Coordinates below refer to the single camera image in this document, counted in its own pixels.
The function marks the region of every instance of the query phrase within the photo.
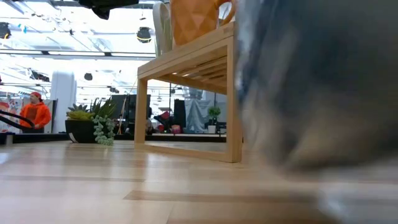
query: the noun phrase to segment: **white vase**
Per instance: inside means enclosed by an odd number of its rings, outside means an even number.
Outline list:
[[[207,129],[209,130],[209,134],[216,134],[216,126],[215,125],[209,125],[207,127]]]

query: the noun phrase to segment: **person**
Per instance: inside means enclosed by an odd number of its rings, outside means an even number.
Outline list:
[[[50,110],[43,103],[40,93],[31,93],[29,99],[30,103],[23,107],[21,116],[31,120],[35,124],[35,128],[32,130],[23,130],[23,133],[44,133],[44,126],[51,121]],[[22,120],[21,125],[31,128],[27,122]]]

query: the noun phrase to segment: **wooden floor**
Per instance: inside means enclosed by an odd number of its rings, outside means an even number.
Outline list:
[[[240,164],[69,142],[0,147],[0,223],[398,223],[398,169],[282,177]]]

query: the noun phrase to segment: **gray fabric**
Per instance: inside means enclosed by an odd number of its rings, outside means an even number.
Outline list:
[[[208,109],[213,106],[211,100],[185,100],[187,127],[185,133],[204,133],[205,123],[209,121]]]

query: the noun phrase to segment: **red cap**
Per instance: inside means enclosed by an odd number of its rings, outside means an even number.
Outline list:
[[[40,93],[37,93],[37,92],[33,92],[33,93],[31,93],[31,95],[34,95],[34,96],[36,96],[39,100],[41,100],[42,99],[42,95],[40,94]]]

